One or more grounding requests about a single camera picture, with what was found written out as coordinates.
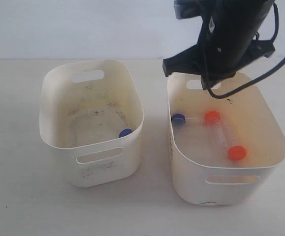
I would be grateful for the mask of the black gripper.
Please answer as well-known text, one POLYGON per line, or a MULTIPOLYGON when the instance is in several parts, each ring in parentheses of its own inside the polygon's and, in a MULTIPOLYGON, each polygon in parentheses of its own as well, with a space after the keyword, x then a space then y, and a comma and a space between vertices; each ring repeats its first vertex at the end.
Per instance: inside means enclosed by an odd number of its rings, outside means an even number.
POLYGON ((163 60, 165 76, 199 75, 204 90, 234 77, 240 69, 261 57, 270 57, 275 51, 271 39, 259 39, 259 26, 260 23, 252 23, 242 16, 203 17, 197 43, 163 60))

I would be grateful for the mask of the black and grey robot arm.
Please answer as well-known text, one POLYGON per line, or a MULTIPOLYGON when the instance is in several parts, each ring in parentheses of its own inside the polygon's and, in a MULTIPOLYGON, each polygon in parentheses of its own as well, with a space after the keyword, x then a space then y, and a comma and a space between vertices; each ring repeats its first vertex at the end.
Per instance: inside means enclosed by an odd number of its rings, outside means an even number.
POLYGON ((260 40, 258 30, 271 8, 276 8, 272 0, 176 0, 177 19, 200 16, 203 22, 194 46, 163 60, 165 76, 200 75, 207 89, 270 57, 275 38, 260 40))

